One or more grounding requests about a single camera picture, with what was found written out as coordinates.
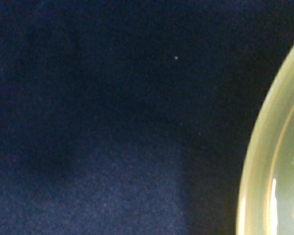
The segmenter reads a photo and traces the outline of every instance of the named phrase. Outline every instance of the dark blue fabric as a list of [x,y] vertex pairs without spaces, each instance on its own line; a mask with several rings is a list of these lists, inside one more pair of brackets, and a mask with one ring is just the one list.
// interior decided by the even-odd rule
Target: dark blue fabric
[[234,233],[294,1],[0,2],[0,235]]

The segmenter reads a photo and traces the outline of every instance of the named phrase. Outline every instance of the petri dish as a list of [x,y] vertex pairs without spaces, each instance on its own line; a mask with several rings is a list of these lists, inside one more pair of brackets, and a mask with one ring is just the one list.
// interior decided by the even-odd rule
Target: petri dish
[[294,46],[255,123],[241,178],[238,235],[294,235]]

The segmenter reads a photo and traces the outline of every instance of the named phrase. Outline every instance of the navy blue background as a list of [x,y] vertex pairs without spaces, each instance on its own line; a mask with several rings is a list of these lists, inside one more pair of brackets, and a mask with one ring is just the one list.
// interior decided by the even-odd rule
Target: navy blue background
[[0,2],[0,234],[234,234],[294,1]]

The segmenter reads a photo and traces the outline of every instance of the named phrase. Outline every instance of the dark background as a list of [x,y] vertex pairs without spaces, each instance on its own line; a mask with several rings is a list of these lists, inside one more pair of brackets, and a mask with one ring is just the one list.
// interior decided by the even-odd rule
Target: dark background
[[0,235],[231,235],[294,1],[0,2]]

